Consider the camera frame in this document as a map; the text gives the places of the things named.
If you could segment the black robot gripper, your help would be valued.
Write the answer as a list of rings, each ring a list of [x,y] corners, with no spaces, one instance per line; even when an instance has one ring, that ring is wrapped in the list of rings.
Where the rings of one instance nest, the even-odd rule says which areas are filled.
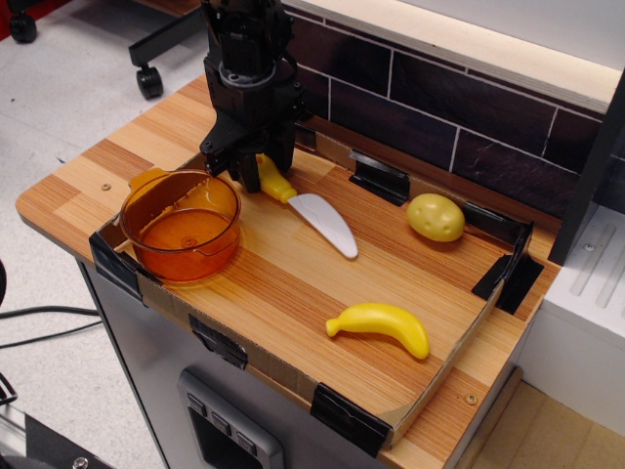
[[[305,113],[298,65],[282,56],[262,75],[245,76],[204,59],[209,96],[217,120],[200,144],[207,172],[230,177],[249,193],[261,191],[257,156],[268,156],[281,173],[292,166],[295,123]]]

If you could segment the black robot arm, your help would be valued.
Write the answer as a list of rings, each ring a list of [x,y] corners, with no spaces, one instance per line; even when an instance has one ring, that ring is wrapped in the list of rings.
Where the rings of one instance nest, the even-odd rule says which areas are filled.
[[[261,189],[257,157],[290,169],[305,88],[287,46],[293,19],[279,1],[204,1],[209,30],[204,69],[216,122],[200,151],[216,177],[228,172],[248,192]]]

